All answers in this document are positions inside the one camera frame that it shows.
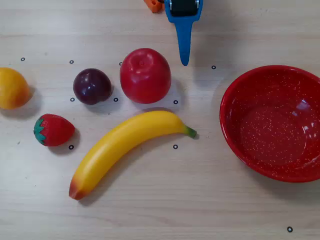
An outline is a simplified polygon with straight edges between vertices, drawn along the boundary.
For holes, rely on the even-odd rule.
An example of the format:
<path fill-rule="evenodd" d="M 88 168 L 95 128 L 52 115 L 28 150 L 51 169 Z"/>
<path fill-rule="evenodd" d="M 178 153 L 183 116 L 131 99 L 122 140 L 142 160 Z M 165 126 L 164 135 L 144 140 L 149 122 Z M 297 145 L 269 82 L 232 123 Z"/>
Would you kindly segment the blue gripper black motor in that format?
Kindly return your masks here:
<path fill-rule="evenodd" d="M 202 0 L 165 0 L 168 21 L 175 25 L 179 55 L 184 66 L 189 64 L 193 23 L 200 19 Z"/>

